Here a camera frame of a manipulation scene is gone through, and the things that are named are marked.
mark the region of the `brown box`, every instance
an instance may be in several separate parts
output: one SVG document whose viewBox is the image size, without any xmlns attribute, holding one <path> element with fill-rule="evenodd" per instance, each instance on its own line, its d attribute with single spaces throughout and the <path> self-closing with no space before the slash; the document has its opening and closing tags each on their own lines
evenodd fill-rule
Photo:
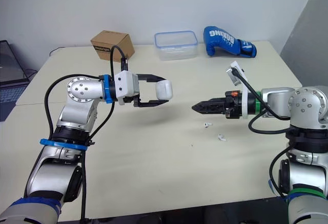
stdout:
<svg viewBox="0 0 328 224">
<path fill-rule="evenodd" d="M 130 36 L 127 33 L 104 30 L 94 36 L 91 39 L 91 43 L 100 59 L 104 60 L 109 60 L 110 51 L 113 45 L 119 46 L 127 59 L 129 59 L 134 53 Z M 121 54 L 117 49 L 114 51 L 113 60 L 116 62 L 121 61 Z"/>
</svg>

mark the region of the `boxing glove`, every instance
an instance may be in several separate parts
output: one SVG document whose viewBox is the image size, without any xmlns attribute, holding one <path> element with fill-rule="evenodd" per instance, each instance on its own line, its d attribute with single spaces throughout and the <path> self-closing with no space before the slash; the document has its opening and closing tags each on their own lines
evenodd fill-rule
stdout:
<svg viewBox="0 0 328 224">
<path fill-rule="evenodd" d="M 228 32 L 215 26 L 204 28 L 204 43 L 209 56 L 215 53 L 214 47 L 221 47 L 231 54 L 243 57 L 255 57 L 256 47 L 251 43 L 234 38 Z"/>
</svg>

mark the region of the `table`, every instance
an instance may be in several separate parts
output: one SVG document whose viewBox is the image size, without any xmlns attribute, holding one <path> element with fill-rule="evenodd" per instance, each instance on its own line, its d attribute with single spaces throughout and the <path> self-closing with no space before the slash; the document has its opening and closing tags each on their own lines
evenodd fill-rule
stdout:
<svg viewBox="0 0 328 224">
<path fill-rule="evenodd" d="M 268 186 L 273 157 L 285 148 L 283 134 L 259 135 L 248 120 L 227 120 L 222 115 L 201 115 L 195 103 L 236 90 L 225 69 L 238 60 L 255 89 L 300 87 L 301 84 L 269 42 L 254 42 L 256 58 L 224 54 L 209 58 L 204 45 L 194 59 L 161 62 L 153 46 L 136 46 L 129 61 L 134 73 L 150 73 L 172 81 L 173 99 L 155 108 L 115 106 L 112 118 L 94 137 L 87 151 L 87 211 L 103 218 L 274 196 Z M 115 63 L 115 72 L 119 64 Z M 47 87 L 72 73 L 109 73 L 92 47 L 56 52 L 28 86 L 17 106 L 0 127 L 0 212 L 21 197 L 26 180 L 48 137 L 43 106 Z M 53 90 L 50 110 L 54 124 L 65 104 L 65 82 Z M 140 86 L 142 99 L 155 97 L 153 84 Z M 95 127 L 110 105 L 98 106 Z M 205 122 L 213 126 L 205 128 Z M 262 119 L 259 129 L 281 129 L 288 121 Z M 217 139 L 224 134 L 227 141 Z M 274 172 L 277 175 L 279 165 Z M 62 208 L 59 220 L 79 219 L 79 198 Z"/>
</svg>

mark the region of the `clear plastic container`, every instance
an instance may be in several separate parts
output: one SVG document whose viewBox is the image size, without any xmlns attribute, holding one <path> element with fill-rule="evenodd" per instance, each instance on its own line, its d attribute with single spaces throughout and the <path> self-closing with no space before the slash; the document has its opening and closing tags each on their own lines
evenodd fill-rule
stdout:
<svg viewBox="0 0 328 224">
<path fill-rule="evenodd" d="M 178 60 L 197 56 L 197 39 L 193 31 L 155 34 L 155 46 L 161 60 Z"/>
</svg>

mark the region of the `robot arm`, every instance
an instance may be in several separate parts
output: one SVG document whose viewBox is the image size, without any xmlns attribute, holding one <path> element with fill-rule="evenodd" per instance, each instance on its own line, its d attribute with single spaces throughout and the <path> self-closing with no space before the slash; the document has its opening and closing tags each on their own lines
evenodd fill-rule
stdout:
<svg viewBox="0 0 328 224">
<path fill-rule="evenodd" d="M 172 98 L 171 82 L 155 75 L 137 75 L 127 65 L 112 79 L 109 75 L 92 79 L 77 76 L 67 84 L 67 102 L 59 116 L 56 129 L 44 145 L 26 184 L 24 197 L 0 215 L 7 223 L 57 223 L 61 208 L 75 200 L 83 182 L 83 162 L 90 133 L 97 118 L 97 106 L 118 101 L 120 105 L 134 102 L 135 107 L 153 107 Z M 139 80 L 156 82 L 158 100 L 140 101 Z"/>
<path fill-rule="evenodd" d="M 237 76 L 244 77 L 237 63 L 227 73 L 235 85 L 241 83 Z M 225 114 L 230 119 L 246 118 L 245 111 L 253 115 L 263 111 L 263 117 L 290 118 L 290 127 L 280 130 L 289 139 L 289 149 L 288 159 L 280 163 L 276 190 L 289 204 L 290 224 L 328 223 L 328 87 L 269 88 L 257 93 L 243 88 L 243 92 L 228 91 L 225 97 L 201 101 L 192 109 L 201 114 Z"/>
</svg>

